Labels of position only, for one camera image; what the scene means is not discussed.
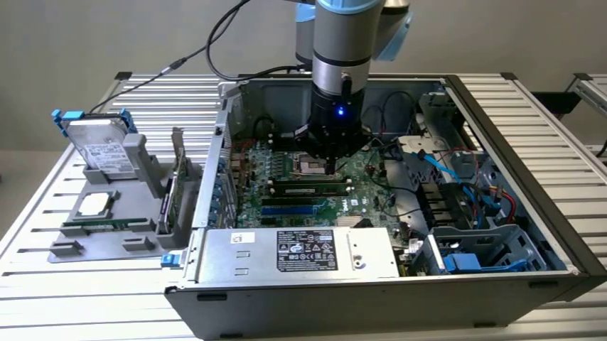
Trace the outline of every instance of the warning label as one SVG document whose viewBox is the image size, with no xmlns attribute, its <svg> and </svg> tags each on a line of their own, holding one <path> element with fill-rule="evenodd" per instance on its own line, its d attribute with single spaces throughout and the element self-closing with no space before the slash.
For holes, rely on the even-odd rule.
<svg viewBox="0 0 607 341">
<path fill-rule="evenodd" d="M 334 231 L 278 231 L 280 272 L 338 270 Z"/>
<path fill-rule="evenodd" d="M 88 144 L 84 148 L 91 161 L 106 174 L 131 173 L 134 171 L 134 165 L 122 144 Z"/>
</svg>

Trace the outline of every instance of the blue release latch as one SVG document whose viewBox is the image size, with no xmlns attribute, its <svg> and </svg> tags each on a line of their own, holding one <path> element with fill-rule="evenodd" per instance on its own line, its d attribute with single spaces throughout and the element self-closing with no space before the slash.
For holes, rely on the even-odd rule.
<svg viewBox="0 0 607 341">
<path fill-rule="evenodd" d="M 131 116 L 130 111 L 124 108 L 122 108 L 122 110 L 120 110 L 120 117 L 123 118 L 124 123 L 127 124 L 130 133 L 138 134 L 138 130 L 136 130 L 135 123 L 134 123 L 134 117 Z"/>
<path fill-rule="evenodd" d="M 179 268 L 182 266 L 182 256 L 183 252 L 164 254 L 160 257 L 160 267 L 162 268 Z"/>
<path fill-rule="evenodd" d="M 527 260 L 519 259 L 506 266 L 481 266 L 477 254 L 450 254 L 443 257 L 445 267 L 451 274 L 479 274 L 521 272 L 527 268 Z"/>
<path fill-rule="evenodd" d="M 66 114 L 62 115 L 62 110 L 56 109 L 51 113 L 51 117 L 54 118 L 54 123 L 59 127 L 60 133 L 63 136 L 67 137 L 67 131 L 66 127 L 62 124 L 63 121 L 78 121 L 84 117 L 84 112 L 82 110 L 72 110 L 66 112 Z"/>
</svg>

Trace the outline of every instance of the black cable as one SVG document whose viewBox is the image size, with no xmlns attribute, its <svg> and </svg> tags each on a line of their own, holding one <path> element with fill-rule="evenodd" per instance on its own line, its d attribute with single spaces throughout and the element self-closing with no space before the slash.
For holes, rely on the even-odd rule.
<svg viewBox="0 0 607 341">
<path fill-rule="evenodd" d="M 170 66 L 167 66 L 163 69 L 163 71 L 160 71 L 160 73 L 156 76 L 154 76 L 152 78 L 150 78 L 146 82 L 139 83 L 132 88 L 130 88 L 130 89 L 119 92 L 118 94 L 114 94 L 108 98 L 106 98 L 106 100 L 102 101 L 88 112 L 94 112 L 98 108 L 100 108 L 103 105 L 106 105 L 112 99 L 115 99 L 116 97 L 119 97 L 124 94 L 128 94 L 134 90 L 138 90 L 140 87 L 143 87 L 144 85 L 148 85 L 151 82 L 158 80 L 162 76 L 167 76 L 172 71 L 178 70 L 187 63 L 187 61 L 191 60 L 195 56 L 198 56 L 200 54 L 200 52 L 204 51 L 210 47 L 210 45 L 214 44 L 218 41 L 218 39 L 224 35 L 224 33 L 228 30 L 228 27 L 231 25 L 231 22 L 235 20 L 236 14 L 238 14 L 238 11 L 235 11 L 232 13 L 230 20 L 226 23 L 219 34 L 211 40 L 207 40 L 207 44 L 200 49 L 198 49 L 195 52 L 190 53 L 190 55 L 187 55 L 186 57 L 183 57 L 183 58 L 178 59 L 175 62 L 172 62 L 170 64 Z"/>
<path fill-rule="evenodd" d="M 603 156 L 603 153 L 607 150 L 607 140 L 606 143 L 603 144 L 603 148 L 601 148 L 601 151 L 597 153 L 597 157 L 601 158 Z"/>
<path fill-rule="evenodd" d="M 258 125 L 262 121 L 270 121 L 274 124 L 274 119 L 270 116 L 259 116 L 254 121 L 254 131 L 251 134 L 254 136 L 254 139 L 258 139 Z"/>
<path fill-rule="evenodd" d="M 375 154 L 378 153 L 379 149 L 383 148 L 383 147 L 386 147 L 386 146 L 382 146 L 382 147 L 379 147 L 379 148 L 375 149 L 375 151 L 372 152 L 372 154 L 371 154 L 371 156 L 370 156 L 370 159 L 368 159 L 368 161 L 367 161 L 367 164 L 366 164 L 366 166 L 364 166 L 364 169 L 367 169 L 367 168 L 370 167 L 372 157 L 374 157 Z M 391 186 L 391 185 L 384 185 L 384 184 L 379 183 L 379 182 L 376 181 L 376 179 L 372 178 L 372 175 L 370 175 L 368 173 L 367 173 L 367 175 L 368 175 L 370 180 L 372 181 L 372 183 L 375 183 L 379 187 L 382 187 L 382 188 L 384 188 L 384 189 L 387 189 L 387 190 L 406 190 L 407 192 L 415 194 L 415 191 L 411 190 L 410 188 L 396 187 L 396 186 Z"/>
<path fill-rule="evenodd" d="M 374 104 L 374 105 L 370 105 L 370 106 L 367 107 L 367 109 L 364 109 L 363 114 L 360 115 L 360 121 L 363 120 L 363 117 L 370 113 L 370 110 L 371 110 L 371 109 L 376 109 L 376 110 L 382 113 L 382 108 L 379 107 L 379 105 L 375 105 L 375 104 Z"/>
<path fill-rule="evenodd" d="M 477 184 L 474 183 L 462 183 L 462 186 L 469 187 L 469 189 L 477 193 L 477 196 L 481 197 L 482 195 L 489 195 L 490 191 L 481 189 Z"/>
<path fill-rule="evenodd" d="M 391 92 L 388 94 L 388 97 L 384 99 L 383 104 L 382 104 L 382 128 L 384 129 L 384 131 L 386 131 L 386 125 L 387 125 L 387 123 L 386 123 L 386 107 L 388 106 L 388 101 L 392 98 L 392 96 L 395 96 L 398 94 L 403 94 L 404 96 L 407 96 L 408 101 L 411 102 L 411 112 L 410 112 L 411 120 L 415 119 L 415 105 L 417 105 L 417 102 L 415 102 L 414 96 L 404 90 L 399 90 L 399 91 Z"/>
<path fill-rule="evenodd" d="M 207 40 L 208 47 L 211 47 L 212 37 L 215 36 L 215 32 L 218 31 L 218 29 L 222 26 L 223 22 L 228 19 L 230 15 L 232 15 L 250 1 L 251 0 L 242 0 L 236 4 L 236 6 L 234 6 L 230 9 L 230 11 L 224 14 L 224 16 L 219 19 L 218 23 L 215 24 L 215 27 L 211 30 L 211 34 L 208 35 L 208 40 Z M 226 75 L 226 74 L 222 73 L 222 71 L 218 70 L 218 68 L 215 67 L 215 65 L 212 63 L 212 59 L 211 59 L 211 48 L 207 48 L 206 56 L 207 56 L 207 64 L 208 64 L 208 67 L 211 68 L 211 71 L 220 78 L 223 78 L 224 80 L 230 80 L 232 82 L 240 82 L 240 81 L 244 81 L 244 80 L 252 80 L 254 78 L 258 78 L 260 76 L 268 75 L 268 74 L 271 74 L 274 72 L 278 72 L 278 71 L 299 70 L 302 68 L 299 65 L 295 65 L 295 66 L 292 66 L 292 65 L 278 66 L 278 67 L 274 67 L 271 69 L 267 69 L 266 71 L 258 72 L 254 75 L 239 77 L 239 76 Z"/>
<path fill-rule="evenodd" d="M 403 94 L 404 96 L 407 96 L 408 98 L 408 101 L 411 102 L 411 115 L 415 114 L 415 98 L 414 96 L 404 90 L 399 90 L 399 91 L 394 91 L 388 97 L 384 99 L 383 101 L 383 105 L 382 105 L 382 111 L 386 112 L 386 106 L 388 105 L 388 101 L 390 99 L 392 98 L 392 96 L 395 96 L 396 94 Z"/>
<path fill-rule="evenodd" d="M 415 208 L 414 210 L 408 211 L 408 212 L 404 212 L 402 215 L 391 215 L 390 213 L 387 213 L 386 211 L 386 203 L 383 203 L 383 206 L 382 206 L 382 213 L 384 215 L 387 215 L 388 217 L 392 217 L 392 218 L 400 218 L 406 215 L 410 215 L 412 214 L 414 212 L 418 212 L 418 211 L 422 211 L 422 208 Z"/>
<path fill-rule="evenodd" d="M 382 159 L 383 160 L 391 160 L 391 161 L 403 161 L 403 158 L 402 158 L 402 155 L 400 154 L 394 154 L 394 151 L 395 151 L 395 148 L 396 147 L 396 150 L 398 150 L 398 145 L 392 145 L 392 146 L 388 146 L 390 148 L 386 150 L 383 150 L 383 154 L 382 154 Z"/>
</svg>

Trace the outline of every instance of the slotted aluminum surface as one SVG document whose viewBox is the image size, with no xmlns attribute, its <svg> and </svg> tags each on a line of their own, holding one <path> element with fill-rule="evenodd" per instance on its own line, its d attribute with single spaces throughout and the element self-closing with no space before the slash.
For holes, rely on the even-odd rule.
<svg viewBox="0 0 607 341">
<path fill-rule="evenodd" d="M 514 109 L 513 112 L 521 114 L 518 116 L 534 119 L 521 121 L 535 122 L 530 125 L 523 123 L 519 123 L 519 126 L 501 125 L 505 131 L 510 129 L 510 133 L 506 134 L 510 139 L 549 136 L 551 139 L 546 141 L 561 144 L 554 138 L 559 134 L 550 132 L 550 125 L 541 123 L 542 119 L 533 110 L 526 110 L 530 107 L 518 107 L 525 105 L 523 100 L 518 99 L 517 90 L 513 90 L 499 75 L 462 77 L 477 95 L 485 89 L 491 89 L 482 97 L 486 97 L 483 100 L 493 101 L 493 106 L 487 108 L 494 109 L 489 110 L 493 116 L 511 123 L 509 118 L 513 117 L 505 110 Z M 148 76 L 135 76 L 127 86 L 146 78 Z M 198 153 L 196 160 L 204 162 L 206 149 L 200 143 L 204 143 L 208 126 L 200 121 L 212 121 L 215 109 L 212 103 L 218 99 L 214 97 L 216 84 L 218 80 L 206 76 L 171 76 L 144 87 L 134 97 L 118 99 L 116 103 L 120 104 L 115 104 L 115 107 L 126 106 L 132 109 L 138 127 L 148 135 L 150 141 L 159 143 L 150 148 L 152 153 L 171 157 L 168 131 L 174 122 L 182 119 L 187 141 L 194 143 L 188 146 L 190 155 Z M 182 93 L 180 90 L 186 90 L 183 92 L 186 97 L 170 96 Z M 158 97 L 147 96 L 155 92 Z M 499 92 L 509 92 L 509 99 L 515 101 L 511 104 L 517 103 L 514 106 L 507 105 L 506 97 L 498 96 Z M 164 115 L 159 107 L 167 107 Z M 158 139 L 152 137 L 155 135 L 151 132 L 156 132 Z M 525 141 L 529 140 L 517 141 L 522 144 L 517 148 L 526 151 L 523 159 L 530 167 L 538 167 L 542 172 L 549 173 L 557 171 L 542 170 L 542 167 L 575 166 L 578 168 L 567 172 L 587 173 L 571 148 L 561 145 L 530 147 L 525 145 Z M 557 157 L 534 157 L 546 155 L 543 151 L 546 148 L 563 150 L 551 153 L 551 156 Z M 67 264 L 47 262 L 48 245 L 58 237 L 58 228 L 67 219 L 76 194 L 84 185 L 82 168 L 83 161 L 70 147 L 0 242 L 0 340 L 198 340 L 162 294 L 164 287 L 178 281 L 182 272 L 160 269 L 158 257 Z M 565 180 L 582 183 L 565 188 L 558 185 L 546 187 L 553 191 L 551 195 L 559 200 L 558 203 L 571 202 L 573 197 L 567 196 L 567 190 L 573 188 L 583 188 L 577 194 L 579 198 L 573 202 L 593 196 L 594 203 L 606 200 L 602 192 L 595 194 L 598 192 L 594 189 L 602 187 L 595 178 L 577 180 L 575 177 L 569 177 Z M 602 257 L 603 263 L 607 264 L 605 217 L 575 218 L 571 221 Z M 407 307 L 406 301 L 403 312 L 415 313 L 415 307 Z M 606 336 L 607 285 L 603 285 L 571 303 L 545 305 L 507 328 L 340 335 L 296 340 L 599 341 L 605 340 Z"/>
<path fill-rule="evenodd" d="M 605 166 L 593 163 L 593 155 L 578 148 L 581 142 L 518 82 L 501 75 L 462 77 L 462 81 L 590 249 L 607 264 Z M 465 129 L 481 148 L 471 128 Z"/>
<path fill-rule="evenodd" d="M 567 91 L 574 91 L 607 118 L 607 75 L 590 75 L 591 80 L 587 77 L 577 77 Z"/>
</svg>

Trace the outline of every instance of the blue clip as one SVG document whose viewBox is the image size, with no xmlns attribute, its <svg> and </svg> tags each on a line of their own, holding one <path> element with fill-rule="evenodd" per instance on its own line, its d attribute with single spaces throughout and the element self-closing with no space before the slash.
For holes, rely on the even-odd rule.
<svg viewBox="0 0 607 341">
<path fill-rule="evenodd" d="M 219 200 L 220 197 L 222 197 L 222 190 L 218 189 L 218 188 L 214 188 L 214 190 L 212 190 L 212 199 L 214 200 Z"/>
<path fill-rule="evenodd" d="M 120 110 L 120 117 L 123 118 L 123 121 L 127 124 L 130 133 L 138 134 L 138 130 L 136 130 L 135 123 L 134 123 L 134 117 L 131 116 L 131 113 L 128 112 L 128 110 L 124 108 L 122 108 L 122 110 Z"/>
<path fill-rule="evenodd" d="M 208 220 L 208 225 L 215 226 L 215 224 L 218 223 L 218 214 L 214 212 L 210 212 L 207 220 Z"/>
<path fill-rule="evenodd" d="M 491 197 L 489 195 L 483 195 L 483 201 L 487 205 L 490 205 L 493 208 L 501 208 L 501 204 L 498 202 L 494 202 Z"/>
<path fill-rule="evenodd" d="M 481 266 L 477 254 L 450 254 L 443 257 L 445 267 L 451 274 L 479 274 L 521 272 L 527 268 L 527 260 L 519 259 L 506 266 Z"/>
<path fill-rule="evenodd" d="M 64 125 L 62 124 L 62 111 L 60 111 L 60 109 L 54 110 L 54 112 L 51 113 L 51 117 L 54 118 L 54 123 L 59 127 L 62 135 L 64 135 L 64 137 L 67 137 L 67 131 L 66 131 Z"/>
<path fill-rule="evenodd" d="M 66 112 L 62 119 L 64 121 L 78 121 L 79 119 L 83 118 L 83 116 L 84 116 L 84 112 L 82 110 L 72 110 L 70 112 Z"/>
<path fill-rule="evenodd" d="M 218 172 L 223 173 L 224 169 L 226 169 L 226 159 L 224 158 L 219 158 Z"/>
<path fill-rule="evenodd" d="M 164 254 L 160 257 L 160 267 L 162 268 L 179 268 L 182 264 L 179 261 L 182 260 L 182 256 L 179 254 Z"/>
</svg>

